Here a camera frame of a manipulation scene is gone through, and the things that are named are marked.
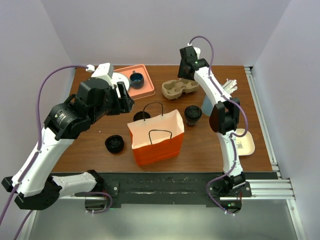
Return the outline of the orange paper bag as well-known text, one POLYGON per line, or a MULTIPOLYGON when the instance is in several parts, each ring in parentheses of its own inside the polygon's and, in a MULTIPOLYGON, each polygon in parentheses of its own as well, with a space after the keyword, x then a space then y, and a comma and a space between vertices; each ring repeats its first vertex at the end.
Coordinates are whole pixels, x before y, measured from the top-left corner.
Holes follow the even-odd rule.
POLYGON ((127 124, 135 162, 142 167, 180 154, 185 126, 180 112, 175 109, 127 124))

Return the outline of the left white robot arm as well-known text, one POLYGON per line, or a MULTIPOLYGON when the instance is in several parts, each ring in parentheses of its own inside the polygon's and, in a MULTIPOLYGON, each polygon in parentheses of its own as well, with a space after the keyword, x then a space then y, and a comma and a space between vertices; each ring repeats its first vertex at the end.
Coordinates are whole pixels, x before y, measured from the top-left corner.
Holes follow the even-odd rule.
POLYGON ((50 173, 82 132, 105 115, 129 113, 133 105, 122 81, 113 84, 91 77, 81 82, 76 94, 51 109, 41 130, 41 146, 16 175, 2 180, 2 186, 17 195, 14 201, 21 210, 45 210, 59 198, 78 193, 99 196, 105 181, 95 170, 64 177, 50 173))

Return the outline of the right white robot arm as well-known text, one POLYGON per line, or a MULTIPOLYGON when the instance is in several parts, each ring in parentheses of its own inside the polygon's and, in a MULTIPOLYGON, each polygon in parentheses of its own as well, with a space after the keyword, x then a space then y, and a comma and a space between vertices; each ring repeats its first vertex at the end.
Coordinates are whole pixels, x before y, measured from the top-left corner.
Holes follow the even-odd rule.
POLYGON ((232 98, 223 89, 212 73, 208 62, 204 58, 198 58, 192 45, 181 48, 179 52, 181 60, 178 77, 196 81, 213 106, 209 125, 217 134, 223 159, 223 175, 214 182, 222 187, 227 196, 233 197, 246 182, 236 144, 236 130, 240 120, 240 101, 236 97, 232 98))

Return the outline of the cardboard cup carrier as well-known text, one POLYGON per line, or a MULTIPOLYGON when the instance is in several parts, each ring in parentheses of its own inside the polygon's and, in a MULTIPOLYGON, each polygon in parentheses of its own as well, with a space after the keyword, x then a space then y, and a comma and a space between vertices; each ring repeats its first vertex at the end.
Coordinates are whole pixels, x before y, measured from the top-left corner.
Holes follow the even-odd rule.
POLYGON ((165 81, 161 86, 161 91, 165 98, 174 100, 182 94, 195 92, 199 87, 200 85, 194 80, 180 78, 179 80, 165 81))

